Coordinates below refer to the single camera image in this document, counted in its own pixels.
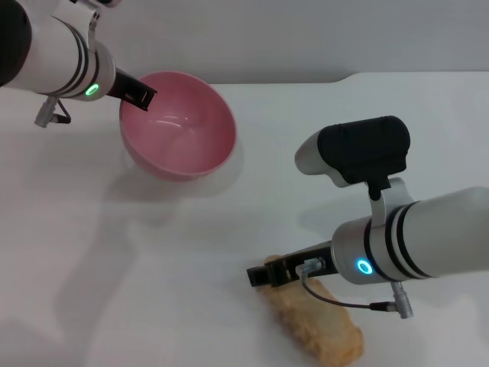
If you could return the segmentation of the pink bowl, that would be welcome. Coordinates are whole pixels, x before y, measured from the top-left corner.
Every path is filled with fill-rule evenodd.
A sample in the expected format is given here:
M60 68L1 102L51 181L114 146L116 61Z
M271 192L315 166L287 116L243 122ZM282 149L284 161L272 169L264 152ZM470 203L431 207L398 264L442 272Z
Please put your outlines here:
M190 181L228 161L238 128L214 87L177 71L150 73L141 82L156 90L148 110L119 107L121 139L137 166L162 180Z

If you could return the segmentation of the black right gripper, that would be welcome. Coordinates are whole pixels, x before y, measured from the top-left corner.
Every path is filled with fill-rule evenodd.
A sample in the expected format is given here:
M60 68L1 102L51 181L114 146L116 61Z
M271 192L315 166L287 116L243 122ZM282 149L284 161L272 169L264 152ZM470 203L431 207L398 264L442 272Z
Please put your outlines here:
M266 261L263 265L249 268L248 279L252 287L280 287L294 281L300 276L296 273L296 267L306 260L317 258L322 262L319 270L309 273L309 278L317 278L337 273L337 268L332 259L331 242L326 241L318 245L310 246L284 256Z

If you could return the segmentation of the orange ridged bread loaf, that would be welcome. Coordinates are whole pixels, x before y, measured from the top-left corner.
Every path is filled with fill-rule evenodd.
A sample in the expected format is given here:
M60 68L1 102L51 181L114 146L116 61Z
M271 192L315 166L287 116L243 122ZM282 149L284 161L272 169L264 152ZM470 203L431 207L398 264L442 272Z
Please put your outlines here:
M257 291L295 345L321 367L346 367L363 356L362 331L344 307L314 298L300 281Z

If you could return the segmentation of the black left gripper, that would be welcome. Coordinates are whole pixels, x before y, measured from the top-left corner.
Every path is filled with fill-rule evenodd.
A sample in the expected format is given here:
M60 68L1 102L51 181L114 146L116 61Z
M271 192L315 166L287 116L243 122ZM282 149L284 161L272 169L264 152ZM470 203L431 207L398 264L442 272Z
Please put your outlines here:
M157 91L123 70L115 70L115 80L107 95L124 100L143 111L148 111Z

